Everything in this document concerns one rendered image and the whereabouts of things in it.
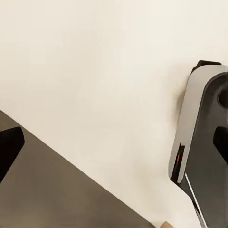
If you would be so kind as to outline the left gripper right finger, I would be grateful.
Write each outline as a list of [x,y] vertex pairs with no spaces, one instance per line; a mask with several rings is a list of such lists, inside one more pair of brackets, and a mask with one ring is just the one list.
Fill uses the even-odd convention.
[[213,144],[228,165],[228,128],[218,126],[213,137]]

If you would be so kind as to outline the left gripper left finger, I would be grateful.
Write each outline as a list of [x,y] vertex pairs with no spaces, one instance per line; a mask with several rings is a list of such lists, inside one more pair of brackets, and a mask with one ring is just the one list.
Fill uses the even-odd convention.
[[25,144],[20,126],[0,132],[0,184]]

